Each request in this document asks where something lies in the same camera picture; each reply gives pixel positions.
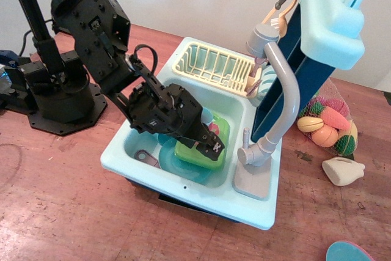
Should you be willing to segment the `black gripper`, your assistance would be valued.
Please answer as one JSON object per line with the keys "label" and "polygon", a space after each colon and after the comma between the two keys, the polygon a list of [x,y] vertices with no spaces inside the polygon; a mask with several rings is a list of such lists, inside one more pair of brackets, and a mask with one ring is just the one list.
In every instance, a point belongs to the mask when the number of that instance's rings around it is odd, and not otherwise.
{"label": "black gripper", "polygon": [[202,105],[178,84],[165,87],[158,97],[142,84],[130,96],[131,127],[142,133],[161,133],[178,139],[198,141],[191,148],[177,142],[177,157],[187,162],[222,161],[224,143],[202,123]]}

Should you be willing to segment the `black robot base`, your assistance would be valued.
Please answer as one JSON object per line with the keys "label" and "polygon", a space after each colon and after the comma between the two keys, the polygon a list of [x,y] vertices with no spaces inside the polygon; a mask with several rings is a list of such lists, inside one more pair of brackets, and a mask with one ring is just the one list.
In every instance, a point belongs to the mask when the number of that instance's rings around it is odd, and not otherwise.
{"label": "black robot base", "polygon": [[75,51],[62,53],[58,84],[41,61],[1,51],[1,108],[26,115],[32,128],[60,136],[96,124],[107,106]]}

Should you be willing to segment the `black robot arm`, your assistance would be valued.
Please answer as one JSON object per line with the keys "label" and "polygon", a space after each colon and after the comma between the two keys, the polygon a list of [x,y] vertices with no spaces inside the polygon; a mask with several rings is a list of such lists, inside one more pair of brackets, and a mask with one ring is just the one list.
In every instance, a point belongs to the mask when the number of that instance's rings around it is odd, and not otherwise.
{"label": "black robot arm", "polygon": [[154,68],[128,52],[131,22],[117,0],[52,0],[51,14],[133,129],[165,134],[213,161],[219,158],[224,143],[202,122],[202,105],[181,85],[162,85]]}

